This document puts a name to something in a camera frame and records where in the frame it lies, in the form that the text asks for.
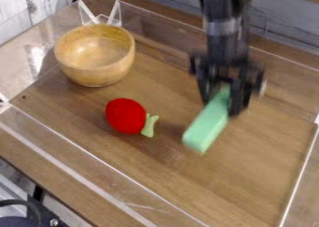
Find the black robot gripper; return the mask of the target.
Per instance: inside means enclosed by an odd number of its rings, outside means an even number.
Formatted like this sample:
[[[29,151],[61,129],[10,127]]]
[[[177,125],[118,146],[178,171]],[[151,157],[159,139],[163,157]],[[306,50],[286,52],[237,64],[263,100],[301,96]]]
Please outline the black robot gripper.
[[[207,47],[190,55],[190,73],[198,78],[202,102],[207,104],[219,91],[222,82],[231,86],[231,116],[249,107],[253,92],[263,92],[265,68],[250,59],[246,37],[207,36]]]

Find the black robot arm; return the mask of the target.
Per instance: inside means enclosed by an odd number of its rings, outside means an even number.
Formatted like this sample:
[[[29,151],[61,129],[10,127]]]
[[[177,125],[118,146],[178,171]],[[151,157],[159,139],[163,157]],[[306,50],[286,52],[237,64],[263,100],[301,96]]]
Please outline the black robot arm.
[[[251,96],[266,84],[265,67],[250,56],[251,0],[199,0],[206,31],[206,51],[190,55],[190,73],[198,78],[201,98],[207,104],[222,83],[230,86],[229,114],[249,107]]]

